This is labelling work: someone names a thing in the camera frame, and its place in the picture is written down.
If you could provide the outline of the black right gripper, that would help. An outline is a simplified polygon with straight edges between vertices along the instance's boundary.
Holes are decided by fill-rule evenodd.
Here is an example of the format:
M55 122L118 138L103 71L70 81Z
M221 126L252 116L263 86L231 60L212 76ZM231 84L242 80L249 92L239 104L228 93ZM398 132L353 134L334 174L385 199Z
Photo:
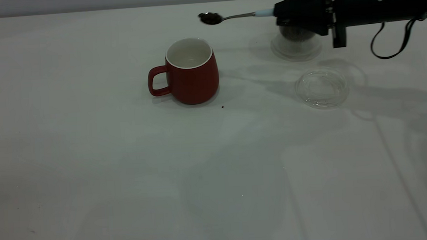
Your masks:
M378 23L377 0L331 0L333 47L347 46L347 27ZM328 35L325 0L284 0L274 5L278 26L289 26Z

